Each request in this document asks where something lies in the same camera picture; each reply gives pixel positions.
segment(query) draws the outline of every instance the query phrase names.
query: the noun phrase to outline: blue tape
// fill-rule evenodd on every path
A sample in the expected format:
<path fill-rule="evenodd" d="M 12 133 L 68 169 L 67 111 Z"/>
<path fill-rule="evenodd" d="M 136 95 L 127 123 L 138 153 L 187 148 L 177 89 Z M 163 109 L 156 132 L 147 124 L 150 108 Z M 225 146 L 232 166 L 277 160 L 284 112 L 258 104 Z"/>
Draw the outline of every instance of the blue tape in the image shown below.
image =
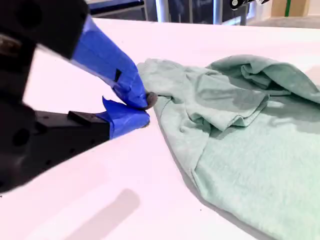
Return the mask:
<path fill-rule="evenodd" d="M 105 112 L 97 117 L 110 123 L 109 138 L 114 139 L 133 130 L 143 128 L 150 122 L 150 116 L 143 110 L 131 108 L 122 103 L 102 98 Z"/>
<path fill-rule="evenodd" d="M 147 96 L 135 63 L 88 15 L 71 62 L 101 78 L 128 106 L 146 108 Z M 121 72 L 116 80 L 116 73 Z"/>

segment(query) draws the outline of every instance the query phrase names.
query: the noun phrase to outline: robotic arm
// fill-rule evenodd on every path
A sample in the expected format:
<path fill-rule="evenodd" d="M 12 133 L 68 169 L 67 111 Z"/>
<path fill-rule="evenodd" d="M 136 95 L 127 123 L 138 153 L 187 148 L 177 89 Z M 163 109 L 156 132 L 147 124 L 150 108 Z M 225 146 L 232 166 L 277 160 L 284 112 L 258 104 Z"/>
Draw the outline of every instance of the robotic arm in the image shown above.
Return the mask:
<path fill-rule="evenodd" d="M 237 10 L 238 8 L 242 7 L 243 5 L 250 4 L 255 0 L 230 0 L 230 7 L 232 10 Z M 258 4 L 266 4 L 270 0 L 256 0 Z"/>
<path fill-rule="evenodd" d="M 92 21 L 84 0 L 0 0 L 0 193 L 55 165 L 149 124 L 157 100 L 134 62 Z M 106 112 L 35 111 L 22 102 L 36 46 L 106 82 L 125 103 Z"/>

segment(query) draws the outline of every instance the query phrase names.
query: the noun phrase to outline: mint green shirt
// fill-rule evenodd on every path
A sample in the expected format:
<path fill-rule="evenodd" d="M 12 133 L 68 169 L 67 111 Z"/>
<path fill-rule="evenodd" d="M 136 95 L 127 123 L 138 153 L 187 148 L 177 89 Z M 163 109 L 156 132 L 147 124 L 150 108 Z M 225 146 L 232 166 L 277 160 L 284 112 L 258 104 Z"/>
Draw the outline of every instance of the mint green shirt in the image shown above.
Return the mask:
<path fill-rule="evenodd" d="M 206 201 L 275 239 L 320 240 L 320 91 L 305 74 L 252 55 L 138 69 Z"/>

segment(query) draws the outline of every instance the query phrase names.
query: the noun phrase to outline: screw hole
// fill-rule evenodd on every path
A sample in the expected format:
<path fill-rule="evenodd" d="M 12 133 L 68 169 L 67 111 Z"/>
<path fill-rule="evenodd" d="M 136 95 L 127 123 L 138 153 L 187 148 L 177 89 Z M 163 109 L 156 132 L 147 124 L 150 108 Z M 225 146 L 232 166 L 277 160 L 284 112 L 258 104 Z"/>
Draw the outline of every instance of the screw hole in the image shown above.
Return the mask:
<path fill-rule="evenodd" d="M 20 129 L 16 132 L 16 134 L 13 136 L 12 142 L 13 145 L 16 147 L 21 147 L 29 141 L 30 138 L 30 132 L 27 129 Z"/>

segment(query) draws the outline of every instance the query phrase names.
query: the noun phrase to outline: white table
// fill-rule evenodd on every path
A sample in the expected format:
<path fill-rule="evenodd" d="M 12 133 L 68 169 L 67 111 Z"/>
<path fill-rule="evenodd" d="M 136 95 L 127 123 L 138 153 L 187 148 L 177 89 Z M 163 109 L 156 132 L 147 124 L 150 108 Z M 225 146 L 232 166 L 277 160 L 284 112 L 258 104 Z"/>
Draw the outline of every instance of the white table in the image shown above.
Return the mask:
<path fill-rule="evenodd" d="M 96 22 L 136 63 L 161 58 L 206 66 L 229 55 L 255 54 L 296 64 L 320 83 L 316 29 Z M 258 40 L 237 46 L 240 37 L 244 43 Z M 24 98 L 33 108 L 95 113 L 104 110 L 102 95 L 117 99 L 98 78 L 50 53 L 36 52 Z M 91 149 L 4 194 L 0 239 L 268 239 L 196 198 L 173 160 L 154 111 L 150 114 L 149 127 Z"/>

